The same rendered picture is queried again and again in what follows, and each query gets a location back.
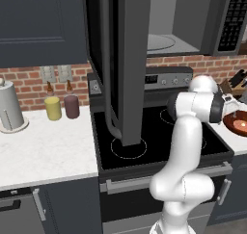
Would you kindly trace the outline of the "round glass microwave plate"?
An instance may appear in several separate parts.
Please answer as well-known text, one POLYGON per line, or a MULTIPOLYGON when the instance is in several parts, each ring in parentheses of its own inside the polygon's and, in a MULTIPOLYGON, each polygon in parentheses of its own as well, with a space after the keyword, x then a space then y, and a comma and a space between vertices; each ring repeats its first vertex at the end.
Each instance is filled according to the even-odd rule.
POLYGON ((163 50, 170 48, 175 45, 175 41, 166 36, 159 36, 159 35, 149 35, 148 38, 148 50, 155 51, 155 50, 163 50))

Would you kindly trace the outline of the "black stove with oven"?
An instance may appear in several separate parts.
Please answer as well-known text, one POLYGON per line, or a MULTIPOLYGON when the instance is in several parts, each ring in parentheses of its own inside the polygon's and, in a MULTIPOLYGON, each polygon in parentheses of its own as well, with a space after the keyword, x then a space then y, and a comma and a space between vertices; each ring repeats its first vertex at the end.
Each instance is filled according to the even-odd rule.
MULTIPOLYGON (((141 142, 130 147, 122 146, 108 131, 99 83, 93 73, 88 76, 99 187, 107 179, 152 177, 165 166, 175 125, 167 103, 187 91, 194 78, 188 66, 147 69, 141 142)), ((111 195, 100 192, 99 197, 103 234, 148 234, 161 215, 162 203, 151 197, 149 189, 111 195)))

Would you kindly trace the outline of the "dark blue wall cupboard door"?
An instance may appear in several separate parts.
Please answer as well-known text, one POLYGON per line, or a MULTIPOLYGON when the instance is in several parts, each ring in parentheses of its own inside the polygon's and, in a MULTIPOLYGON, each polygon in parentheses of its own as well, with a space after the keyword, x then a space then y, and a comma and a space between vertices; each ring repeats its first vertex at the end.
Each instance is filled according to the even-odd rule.
POLYGON ((83 0, 0 0, 0 67, 86 62, 83 0))

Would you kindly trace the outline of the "grey wall socket plate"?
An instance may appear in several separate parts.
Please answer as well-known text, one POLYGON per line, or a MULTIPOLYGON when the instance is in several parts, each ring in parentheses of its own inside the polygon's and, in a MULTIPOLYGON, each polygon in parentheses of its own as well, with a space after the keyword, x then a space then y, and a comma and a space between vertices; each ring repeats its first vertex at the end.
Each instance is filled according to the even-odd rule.
POLYGON ((45 84, 47 82, 55 83, 56 77, 55 77, 55 71, 53 65, 47 65, 47 66, 41 66, 41 78, 42 82, 45 84))
POLYGON ((72 80, 71 65, 58 66, 59 81, 65 83, 67 80, 72 80))

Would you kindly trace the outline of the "grey microwave oven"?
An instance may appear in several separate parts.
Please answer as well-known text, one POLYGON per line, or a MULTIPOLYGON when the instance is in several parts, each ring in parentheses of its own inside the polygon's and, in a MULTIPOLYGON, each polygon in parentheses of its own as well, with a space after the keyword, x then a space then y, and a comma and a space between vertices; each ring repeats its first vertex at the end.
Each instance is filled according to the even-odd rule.
POLYGON ((149 35, 176 43, 148 55, 235 55, 246 25, 247 0, 151 0, 149 35))

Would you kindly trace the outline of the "maroon bottle with brown cap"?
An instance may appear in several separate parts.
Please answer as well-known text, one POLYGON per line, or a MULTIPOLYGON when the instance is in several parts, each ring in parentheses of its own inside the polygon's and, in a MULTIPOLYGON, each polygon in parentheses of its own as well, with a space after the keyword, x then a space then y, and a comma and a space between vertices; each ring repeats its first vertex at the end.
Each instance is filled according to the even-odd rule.
POLYGON ((64 105, 68 118, 75 119, 79 117, 79 100, 77 95, 73 92, 70 80, 67 80, 67 93, 64 97, 64 105))

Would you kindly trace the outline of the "wooden knife block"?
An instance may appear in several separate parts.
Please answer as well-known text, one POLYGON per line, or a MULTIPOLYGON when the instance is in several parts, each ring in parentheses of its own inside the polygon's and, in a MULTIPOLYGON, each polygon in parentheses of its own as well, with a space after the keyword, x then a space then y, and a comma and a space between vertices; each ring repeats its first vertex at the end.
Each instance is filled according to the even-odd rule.
POLYGON ((247 90, 247 84, 244 83, 245 79, 247 79, 247 70, 240 69, 233 78, 230 80, 225 79, 220 84, 220 89, 222 93, 240 96, 247 90))

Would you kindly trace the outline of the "brown bowl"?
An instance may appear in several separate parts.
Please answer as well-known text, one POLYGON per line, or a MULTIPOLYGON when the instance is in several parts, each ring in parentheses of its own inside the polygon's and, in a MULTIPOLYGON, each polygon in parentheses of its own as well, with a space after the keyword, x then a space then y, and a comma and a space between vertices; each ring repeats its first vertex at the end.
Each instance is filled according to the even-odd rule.
POLYGON ((247 137, 247 112, 235 111, 223 118, 225 126, 233 133, 247 137))

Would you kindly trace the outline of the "dark blue base cupboard door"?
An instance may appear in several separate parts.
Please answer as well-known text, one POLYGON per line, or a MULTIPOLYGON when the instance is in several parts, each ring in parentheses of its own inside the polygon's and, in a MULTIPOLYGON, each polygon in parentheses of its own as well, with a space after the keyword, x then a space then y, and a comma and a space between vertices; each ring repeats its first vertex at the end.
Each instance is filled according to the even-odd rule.
POLYGON ((102 234, 96 177, 39 185, 45 234, 102 234))
POLYGON ((216 200, 208 225, 247 218, 247 154, 234 156, 232 168, 230 189, 222 205, 216 200))

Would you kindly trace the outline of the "grey dishwasher front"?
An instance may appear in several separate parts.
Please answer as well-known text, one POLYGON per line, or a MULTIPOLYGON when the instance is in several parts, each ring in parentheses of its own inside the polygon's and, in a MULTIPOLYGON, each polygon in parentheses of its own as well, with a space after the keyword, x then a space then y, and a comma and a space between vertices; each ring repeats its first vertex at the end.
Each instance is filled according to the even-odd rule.
POLYGON ((29 188, 0 192, 0 207, 20 199, 19 209, 0 212, 0 234, 45 234, 33 194, 29 188))

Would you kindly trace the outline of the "yellow bottle with brown cap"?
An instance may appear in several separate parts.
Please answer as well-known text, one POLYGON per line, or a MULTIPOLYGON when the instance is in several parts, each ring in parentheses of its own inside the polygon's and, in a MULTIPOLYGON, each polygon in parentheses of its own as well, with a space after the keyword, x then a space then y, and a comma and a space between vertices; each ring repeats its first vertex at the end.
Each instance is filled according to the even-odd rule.
POLYGON ((56 121, 62 117, 60 98, 54 95, 50 83, 47 83, 47 97, 44 99, 44 105, 47 116, 50 120, 56 121))

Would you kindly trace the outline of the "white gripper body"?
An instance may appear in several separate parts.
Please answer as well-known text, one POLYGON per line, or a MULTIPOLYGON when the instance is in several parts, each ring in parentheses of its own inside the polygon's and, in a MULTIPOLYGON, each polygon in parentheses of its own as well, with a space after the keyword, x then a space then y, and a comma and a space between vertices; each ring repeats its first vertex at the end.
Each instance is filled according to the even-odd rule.
POLYGON ((241 102, 238 102, 234 97, 228 95, 225 98, 226 102, 226 114, 230 114, 236 111, 245 111, 247 112, 247 105, 241 102))

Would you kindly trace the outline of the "dark microwave door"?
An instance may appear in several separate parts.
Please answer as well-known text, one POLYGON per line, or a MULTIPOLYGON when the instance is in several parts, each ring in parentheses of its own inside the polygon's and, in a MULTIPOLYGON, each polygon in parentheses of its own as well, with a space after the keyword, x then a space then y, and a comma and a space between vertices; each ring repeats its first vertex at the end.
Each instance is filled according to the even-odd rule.
MULTIPOLYGON (((141 141, 150 9, 151 0, 109 0, 111 118, 124 146, 141 141)), ((100 0, 85 0, 88 57, 104 96, 100 11, 100 0)))

